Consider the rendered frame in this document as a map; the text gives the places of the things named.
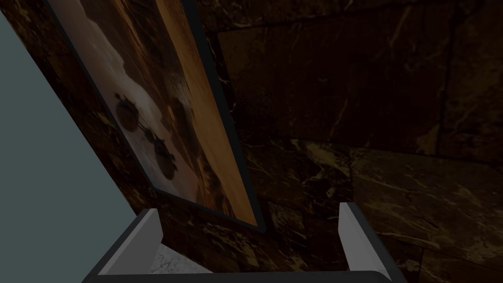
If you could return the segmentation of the framed brown landscape picture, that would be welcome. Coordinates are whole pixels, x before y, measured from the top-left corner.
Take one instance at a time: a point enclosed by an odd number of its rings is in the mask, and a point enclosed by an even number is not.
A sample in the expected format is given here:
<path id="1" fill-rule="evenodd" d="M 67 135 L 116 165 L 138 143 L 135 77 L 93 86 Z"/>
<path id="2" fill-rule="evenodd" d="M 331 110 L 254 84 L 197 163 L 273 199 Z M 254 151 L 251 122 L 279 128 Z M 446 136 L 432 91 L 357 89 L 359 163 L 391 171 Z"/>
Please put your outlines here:
<path id="1" fill-rule="evenodd" d="M 148 183 L 266 229 L 194 0 L 43 0 Z"/>

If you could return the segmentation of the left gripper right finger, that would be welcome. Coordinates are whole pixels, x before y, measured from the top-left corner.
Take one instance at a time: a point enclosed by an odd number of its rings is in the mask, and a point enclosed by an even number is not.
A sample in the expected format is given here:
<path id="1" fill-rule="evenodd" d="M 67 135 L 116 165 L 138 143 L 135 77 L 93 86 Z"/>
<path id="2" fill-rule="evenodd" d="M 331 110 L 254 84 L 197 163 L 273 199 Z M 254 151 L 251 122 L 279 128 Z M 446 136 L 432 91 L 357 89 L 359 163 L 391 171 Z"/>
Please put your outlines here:
<path id="1" fill-rule="evenodd" d="M 389 251 L 355 203 L 340 203 L 338 234 L 351 271 L 400 274 Z"/>

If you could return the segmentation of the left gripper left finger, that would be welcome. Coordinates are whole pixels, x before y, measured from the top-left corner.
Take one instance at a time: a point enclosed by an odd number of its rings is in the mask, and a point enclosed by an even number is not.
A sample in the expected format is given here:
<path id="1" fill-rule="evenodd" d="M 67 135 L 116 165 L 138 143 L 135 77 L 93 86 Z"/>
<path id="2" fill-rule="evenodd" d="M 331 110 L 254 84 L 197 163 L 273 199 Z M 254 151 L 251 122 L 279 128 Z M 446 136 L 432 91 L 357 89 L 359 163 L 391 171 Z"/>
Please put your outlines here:
<path id="1" fill-rule="evenodd" d="M 162 238 L 158 210 L 142 210 L 88 276 L 147 274 Z"/>

